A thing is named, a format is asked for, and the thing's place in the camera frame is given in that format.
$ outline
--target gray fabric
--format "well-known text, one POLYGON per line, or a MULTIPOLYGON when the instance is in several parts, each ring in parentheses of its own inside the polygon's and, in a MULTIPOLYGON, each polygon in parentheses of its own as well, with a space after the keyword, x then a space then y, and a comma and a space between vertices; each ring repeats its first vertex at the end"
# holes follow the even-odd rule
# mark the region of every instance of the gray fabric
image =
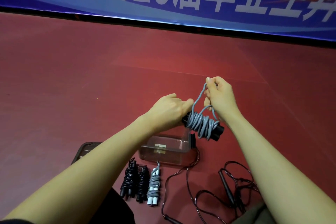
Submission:
POLYGON ((249 209, 245 214, 236 219, 232 224, 276 224, 270 211, 264 203, 258 204, 255 207, 249 209))

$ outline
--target jump rope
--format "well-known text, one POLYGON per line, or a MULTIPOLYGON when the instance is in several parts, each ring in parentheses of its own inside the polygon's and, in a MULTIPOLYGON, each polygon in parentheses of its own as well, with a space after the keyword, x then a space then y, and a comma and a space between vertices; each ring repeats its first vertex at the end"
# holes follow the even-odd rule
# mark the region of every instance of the jump rope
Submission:
MULTIPOLYGON (((198 96, 198 98, 196 99, 194 104, 192 105, 191 113, 189 114, 189 116, 187 118, 187 121, 185 122, 185 127, 189 128, 190 130, 193 130, 193 131, 197 132, 198 138, 206 138, 207 140, 209 140, 210 138, 213 138, 213 136, 214 136, 213 134, 214 134, 217 126, 220 126, 219 125, 219 120, 217 119, 217 117, 215 115, 214 108, 212 108, 212 115, 215 118, 215 120, 209 118, 209 116, 204 116, 202 114, 207 108, 212 107, 212 105, 205 106, 199 113, 195 112, 195 110, 194 110, 196 103, 200 100, 200 98, 203 95, 205 89, 206 89, 206 83, 204 84, 203 90, 201 91, 200 95, 198 96)), ((206 221, 204 220, 204 218, 202 217, 201 212, 217 218, 218 220, 220 220, 224 224, 228 224, 227 222, 225 222, 222 218, 220 218, 216 214, 199 208, 197 206, 197 200, 199 199, 199 197, 204 193, 212 195, 222 205, 224 205, 224 206, 226 206, 230 209, 234 209, 235 219, 237 219, 239 217, 238 211, 241 214, 244 214, 246 212, 246 206, 249 205, 250 201, 251 201, 251 192, 254 190, 254 191, 260 193, 259 189, 258 189, 256 183, 254 182, 254 179, 253 179, 253 176, 252 176, 250 170, 248 170, 247 167, 245 167, 244 165, 242 165, 241 163, 236 162, 236 161, 228 161, 228 162, 225 163, 224 168, 221 168, 218 171, 218 174, 219 174, 220 179, 223 183, 223 186, 224 186, 227 198, 228 198, 228 202, 223 201, 222 199, 220 199, 218 196, 216 196, 211 191, 204 190, 204 189, 198 191, 196 193, 196 196, 194 197, 192 195, 190 187, 189 187, 188 175, 189 175, 189 170, 191 170, 194 166, 196 166, 197 163, 201 159, 201 154, 200 154, 199 149, 198 148, 195 148, 195 149, 197 151, 197 155, 196 155, 195 160, 190 165, 182 167, 180 170, 178 170, 176 173, 170 175, 166 179, 165 195, 164 195, 163 203, 162 203, 162 207, 161 207, 161 214, 162 214, 162 216, 164 217, 165 220, 167 220, 167 221, 169 221, 173 224, 182 224, 178 220, 176 220, 174 218, 171 218, 170 216, 165 214, 164 213, 164 207, 165 207, 166 199, 167 199, 168 181, 172 177, 182 173, 183 170, 186 170, 187 190, 188 190, 189 196, 192 200, 192 203, 196 207, 197 213, 198 213, 200 219, 202 220, 202 222, 204 224, 207 224, 206 221), (227 166, 230 165, 230 164, 240 165, 241 167, 246 169, 249 172, 249 174, 251 175, 251 180, 245 179, 245 178, 234 177, 230 173, 230 171, 227 169, 227 166), (225 174, 228 175, 229 178, 234 180, 234 183, 235 183, 235 191, 234 192, 232 192, 230 190, 230 188, 229 188, 229 186, 228 186, 228 184, 225 180, 225 177, 223 175, 223 172, 225 172, 225 174), (242 198, 241 198, 241 191, 244 190, 244 189, 249 190, 249 198, 248 198, 248 201, 246 203, 244 203, 242 201, 242 198)), ((153 169, 153 171, 151 172, 151 176, 149 177, 149 170, 148 170, 147 166, 137 167, 137 162, 135 161, 135 158, 132 158, 128 163, 128 167, 125 170, 124 181, 123 181, 123 183, 121 185, 121 188, 120 188, 120 196, 121 197, 125 197, 125 196, 126 197, 134 197, 137 194, 137 201, 138 202, 142 203, 143 201, 145 201, 147 199, 147 204, 148 205, 156 206, 156 205, 158 205, 158 202, 159 202, 159 199, 160 199, 160 186, 161 186, 161 184, 160 184, 160 163, 157 162, 157 167, 155 167, 153 169)), ((261 211, 258 211, 257 215, 254 218, 254 222, 257 220, 257 218, 259 217, 260 214, 261 214, 261 211)))

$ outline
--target hand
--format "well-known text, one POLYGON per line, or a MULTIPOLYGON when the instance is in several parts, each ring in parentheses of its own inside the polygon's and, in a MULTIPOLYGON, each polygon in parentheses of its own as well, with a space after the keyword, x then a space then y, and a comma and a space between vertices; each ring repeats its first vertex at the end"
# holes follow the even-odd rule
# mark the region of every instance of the hand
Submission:
POLYGON ((227 121, 232 116, 241 115, 233 94, 232 86, 221 77, 206 78, 208 89, 204 91, 204 106, 212 105, 219 117, 227 121))
POLYGON ((170 94, 160 98, 144 116, 153 125, 154 133, 160 133, 182 125, 182 118, 191 111, 193 103, 191 98, 182 101, 175 93, 170 94))

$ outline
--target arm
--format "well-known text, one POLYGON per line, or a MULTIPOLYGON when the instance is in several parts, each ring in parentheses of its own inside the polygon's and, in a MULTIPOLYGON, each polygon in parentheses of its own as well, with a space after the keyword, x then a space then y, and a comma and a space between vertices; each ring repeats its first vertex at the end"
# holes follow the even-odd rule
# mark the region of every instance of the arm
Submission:
POLYGON ((50 180, 5 219, 34 224, 89 222, 136 150, 153 134, 179 125, 192 104, 192 99, 182 101, 176 94, 162 97, 146 114, 50 180))
POLYGON ((243 151, 261 195, 279 224, 334 223, 336 204, 277 151, 240 113, 232 87, 207 78, 204 106, 212 104, 243 151))

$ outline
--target tangled cord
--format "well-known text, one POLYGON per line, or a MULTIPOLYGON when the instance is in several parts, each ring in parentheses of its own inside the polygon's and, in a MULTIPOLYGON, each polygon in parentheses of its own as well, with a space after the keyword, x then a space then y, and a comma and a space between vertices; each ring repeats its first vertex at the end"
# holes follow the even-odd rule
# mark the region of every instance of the tangled cord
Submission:
POLYGON ((134 197, 137 193, 139 181, 139 174, 137 168, 137 162, 135 158, 132 158, 128 162, 128 168, 125 170, 124 181, 120 187, 120 196, 123 198, 124 196, 134 197))
POLYGON ((205 91, 206 86, 207 84, 205 83, 203 86, 203 90, 201 91, 200 95, 198 96, 194 104, 192 105, 191 114, 189 115, 186 128, 190 128, 191 130, 196 131, 198 138, 205 137, 207 140, 209 140, 211 136, 211 132, 217 127, 217 125, 219 124, 219 120, 217 119, 213 108, 212 108, 212 115, 214 116, 216 121, 213 119, 210 119, 209 116, 203 116, 202 113, 208 107, 212 107, 212 105, 208 105, 204 107, 199 113, 194 111, 195 104, 201 98, 203 92, 205 91))
POLYGON ((160 162, 157 162, 157 167, 153 169, 149 179, 149 189, 147 192, 147 204, 157 205, 160 198, 160 162))
POLYGON ((251 191, 254 190, 256 192, 259 193, 259 190, 258 190, 258 187, 257 185, 255 184, 254 182, 254 179, 253 179, 253 176, 251 174, 251 172, 244 166, 242 165, 241 163, 239 162, 236 162, 236 161, 228 161, 225 163, 224 165, 224 168, 222 168, 220 170, 221 171, 225 171, 225 173, 231 178, 234 180, 235 184, 236 184, 236 189, 235 189, 235 192, 234 192, 234 199, 233 199, 233 204, 232 203, 227 203, 227 202, 224 202, 222 199, 220 199, 219 197, 217 197, 214 193, 212 193, 211 191, 208 191, 208 190, 200 190, 196 193, 196 196, 195 198, 193 197, 192 193, 191 193, 191 190, 190 190, 190 187, 189 187, 189 181, 188 181, 188 175, 189 175, 189 170, 191 168, 193 168, 194 166, 196 166, 196 164, 199 162, 200 158, 201 158, 201 155, 200 155, 200 152, 198 150, 198 148, 196 148, 197 150, 197 155, 196 155, 196 158, 194 160, 193 163, 191 163, 189 166, 185 166, 185 167, 182 167, 179 171, 177 171, 176 173, 172 174, 171 176, 169 176, 167 179, 166 179, 166 183, 165 183, 165 196, 164 196, 164 199, 163 199, 163 203, 162 203, 162 208, 161 208, 161 214, 162 216, 164 217, 164 219, 170 221, 171 223, 180 223, 179 221, 171 218, 170 216, 168 216, 167 214, 164 214, 163 210, 164 210, 164 206, 165 206, 165 203, 166 203, 166 199, 167 199, 167 185, 168 185, 168 181, 170 180, 170 178, 180 174, 183 170, 186 170, 186 181, 187 181, 187 189, 188 189, 188 193, 189 193, 189 196, 192 200, 192 203, 193 205, 196 207, 196 210, 197 210, 197 213, 200 217, 200 219, 202 220, 202 222, 204 224, 207 224, 206 221, 204 220, 204 218, 202 217, 201 215, 201 212, 202 213, 205 213, 205 214, 208 214, 208 215, 211 215, 213 217, 216 217, 217 219, 219 219, 222 223, 224 224, 227 224, 227 222, 225 222, 222 218, 220 218, 219 216, 217 216, 216 214, 212 213, 212 212, 208 212, 206 210, 203 210, 201 208, 199 208, 197 206, 197 200, 198 198, 200 197, 201 194, 204 194, 204 193, 207 193, 207 194, 210 194, 212 195, 213 197, 215 197, 221 204, 225 205, 226 207, 228 208, 233 208, 234 209, 234 212, 235 212, 235 219, 238 218, 238 214, 237 214, 237 209, 240 210, 240 212, 243 214, 246 212, 246 209, 245 207, 250 203, 251 201, 251 191), (252 177, 252 180, 248 180, 248 179, 244 179, 244 178, 235 178, 227 169, 226 167, 229 165, 229 164, 238 164, 242 167, 244 167, 251 175, 252 177), (247 182, 247 184, 245 185, 239 185, 238 182, 247 182), (247 203, 243 203, 242 199, 241 199, 241 190, 243 189, 249 189, 250 192, 249 192, 249 200, 247 203))
POLYGON ((139 172, 139 183, 138 183, 138 196, 136 201, 142 203, 147 200, 147 192, 149 187, 149 170, 145 165, 141 167, 139 172))

